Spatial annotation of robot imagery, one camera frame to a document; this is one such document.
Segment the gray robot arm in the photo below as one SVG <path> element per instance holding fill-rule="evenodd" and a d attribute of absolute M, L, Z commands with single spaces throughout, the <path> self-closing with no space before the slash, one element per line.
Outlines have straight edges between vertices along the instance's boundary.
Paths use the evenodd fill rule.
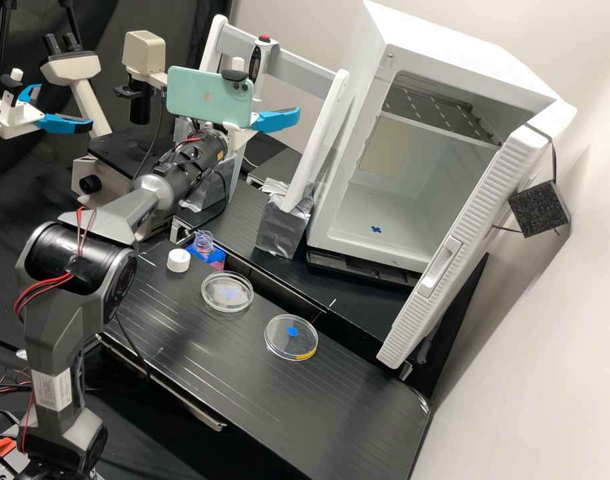
<path fill-rule="evenodd" d="M 85 406 L 81 380 L 83 343 L 103 330 L 133 282 L 137 260 L 134 232 L 148 215 L 165 214 L 208 178 L 227 154 L 216 130 L 166 153 L 153 171 L 134 181 L 131 192 L 99 208 L 77 254 L 76 212 L 40 226 L 16 264 L 22 290 L 69 272 L 72 278 L 26 306 L 25 346 L 34 405 L 18 444 L 30 469 L 68 472 L 88 479 L 107 440 L 102 420 Z M 86 227 L 91 211 L 83 212 Z"/>

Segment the petri dish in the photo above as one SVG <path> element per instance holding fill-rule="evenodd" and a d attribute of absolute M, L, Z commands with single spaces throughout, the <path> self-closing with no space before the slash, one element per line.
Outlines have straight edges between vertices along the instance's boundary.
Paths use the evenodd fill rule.
<path fill-rule="evenodd" d="M 242 275 L 230 271 L 212 273 L 203 280 L 200 292 L 214 310 L 240 312 L 253 301 L 253 287 Z"/>
<path fill-rule="evenodd" d="M 307 320 L 288 313 L 272 318 L 265 328 L 267 348 L 280 358 L 302 361 L 318 348 L 318 332 Z"/>

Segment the mint green smartphone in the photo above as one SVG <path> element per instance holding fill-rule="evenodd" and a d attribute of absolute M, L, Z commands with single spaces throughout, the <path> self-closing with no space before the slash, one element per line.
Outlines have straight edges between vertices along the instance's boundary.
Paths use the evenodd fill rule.
<path fill-rule="evenodd" d="M 252 99 L 249 79 L 233 82 L 220 73 L 184 67 L 170 67 L 167 72 L 167 110 L 176 115 L 247 128 Z"/>

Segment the black table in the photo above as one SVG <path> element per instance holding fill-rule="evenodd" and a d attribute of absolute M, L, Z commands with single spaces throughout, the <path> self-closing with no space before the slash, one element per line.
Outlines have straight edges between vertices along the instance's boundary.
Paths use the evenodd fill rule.
<path fill-rule="evenodd" d="M 269 158 L 262 165 L 247 174 L 247 183 L 262 186 L 267 177 L 290 183 L 298 162 L 300 153 L 288 147 Z"/>
<path fill-rule="evenodd" d="M 212 232 L 216 242 L 229 253 L 248 260 L 382 343 L 411 289 L 311 271 L 304 260 L 304 248 L 299 248 L 293 260 L 258 250 L 256 234 L 267 200 L 260 190 L 238 181 L 233 199 L 222 215 L 201 228 Z M 220 207 L 217 204 L 201 213 L 183 210 L 177 217 L 187 225 L 197 225 Z"/>
<path fill-rule="evenodd" d="M 200 290 L 213 270 L 194 258 L 188 272 L 168 272 L 173 248 L 161 242 L 139 261 L 119 309 L 158 380 L 308 478 L 408 478 L 429 422 L 419 394 L 320 332 L 309 360 L 279 358 L 263 332 L 285 310 L 258 292 L 240 313 L 212 310 Z M 117 325 L 103 338 L 133 360 Z"/>

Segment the red wire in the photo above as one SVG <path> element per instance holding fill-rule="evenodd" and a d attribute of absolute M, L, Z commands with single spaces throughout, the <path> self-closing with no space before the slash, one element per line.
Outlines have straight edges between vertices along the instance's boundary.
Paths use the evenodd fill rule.
<path fill-rule="evenodd" d="M 96 218 L 96 209 L 93 209 L 91 211 L 91 215 L 89 216 L 89 221 L 87 222 L 87 228 L 85 228 L 83 236 L 80 240 L 80 247 L 79 247 L 79 253 L 78 253 L 79 256 L 83 254 L 83 247 L 85 246 L 85 242 L 87 240 L 87 234 L 89 233 L 89 228 L 91 227 L 91 224 L 93 223 L 95 218 Z"/>
<path fill-rule="evenodd" d="M 21 452 L 26 453 L 25 451 L 25 435 L 27 434 L 27 426 L 29 424 L 29 412 L 31 411 L 31 406 L 33 405 L 33 392 L 31 392 L 29 396 L 29 405 L 27 406 L 27 414 L 25 415 L 25 427 L 23 428 L 23 436 L 20 440 Z"/>
<path fill-rule="evenodd" d="M 58 282 L 58 281 L 60 281 L 60 280 L 62 280 L 62 279 L 64 279 L 64 278 L 66 278 L 68 275 L 70 275 L 70 273 L 69 273 L 69 272 L 66 272 L 66 273 L 64 273 L 64 274 L 60 275 L 60 277 L 54 277 L 54 278 L 50 278 L 50 279 L 47 279 L 47 280 L 41 280 L 41 281 L 38 281 L 38 282 L 36 282 L 36 283 L 34 283 L 34 284 L 32 284 L 32 285 L 28 286 L 28 287 L 25 289 L 25 291 L 24 291 L 24 292 L 22 292 L 22 293 L 21 293 L 21 294 L 18 296 L 18 298 L 16 299 L 16 301 L 14 302 L 14 304 L 13 304 L 13 312 L 14 312 L 14 314 L 18 315 L 18 313 L 19 313 L 19 312 L 20 312 L 20 310 L 21 310 L 20 308 L 18 308 L 18 305 L 20 305 L 20 303 L 22 302 L 22 300 L 24 300 L 24 298 L 25 298 L 25 297 L 26 297 L 28 294 L 30 294 L 30 293 L 32 292 L 32 290 L 35 290 L 35 289 L 36 289 L 36 288 L 38 288 L 38 287 L 42 287 L 43 285 L 48 285 L 48 284 L 50 284 L 50 283 Z"/>
<path fill-rule="evenodd" d="M 6 393 L 6 392 L 9 392 L 9 391 L 14 391 L 14 390 L 15 390 L 14 387 L 5 387 L 5 388 L 1 388 L 0 389 L 0 393 Z"/>
<path fill-rule="evenodd" d="M 80 256 L 80 253 L 82 252 L 82 248 L 80 246 L 80 222 L 83 215 L 83 210 L 84 207 L 80 207 L 78 210 L 76 210 L 76 223 L 78 224 L 78 233 L 76 234 L 76 242 L 78 242 L 78 247 L 76 248 L 76 254 L 78 254 L 78 256 Z"/>
<path fill-rule="evenodd" d="M 18 315 L 23 310 L 23 308 L 25 308 L 29 304 L 29 302 L 32 301 L 34 298 L 36 298 L 38 295 L 40 295 L 46 291 L 49 291 L 51 289 L 54 289 L 56 287 L 59 287 L 60 285 L 68 282 L 69 280 L 71 280 L 73 278 L 72 273 L 66 273 L 65 275 L 66 275 L 66 277 L 64 279 L 60 280 L 59 282 L 54 283 L 52 285 L 48 285 L 45 288 L 38 290 L 37 292 L 34 292 L 30 297 L 24 299 L 22 301 L 22 303 L 20 304 L 20 306 L 18 307 L 18 312 L 16 313 L 16 315 Z"/>
<path fill-rule="evenodd" d="M 203 141 L 203 140 L 202 140 L 202 138 L 198 138 L 198 137 L 188 138 L 187 140 L 182 140 L 182 142 L 178 143 L 178 145 L 176 145 L 173 149 L 176 150 L 181 145 L 188 143 L 188 142 L 192 142 L 192 141 Z"/>

